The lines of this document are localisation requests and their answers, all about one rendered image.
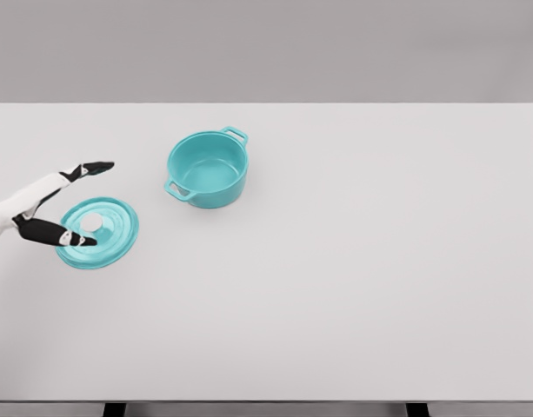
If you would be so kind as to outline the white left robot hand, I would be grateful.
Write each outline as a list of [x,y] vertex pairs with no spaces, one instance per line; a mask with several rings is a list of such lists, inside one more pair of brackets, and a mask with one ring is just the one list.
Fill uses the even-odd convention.
[[85,162],[70,169],[50,173],[0,201],[0,236],[15,229],[26,241],[52,247],[91,247],[97,240],[80,235],[58,223],[36,217],[49,199],[86,176],[113,169],[114,162]]

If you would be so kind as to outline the teal pot lid white knob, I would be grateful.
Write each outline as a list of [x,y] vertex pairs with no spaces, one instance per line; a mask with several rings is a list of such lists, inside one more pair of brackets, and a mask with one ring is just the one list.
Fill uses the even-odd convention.
[[[87,215],[100,216],[101,225],[95,231],[83,228]],[[63,215],[61,223],[97,241],[95,246],[56,247],[57,256],[64,263],[79,269],[103,268],[118,261],[133,246],[139,230],[136,211],[128,203],[107,196],[79,202]]]

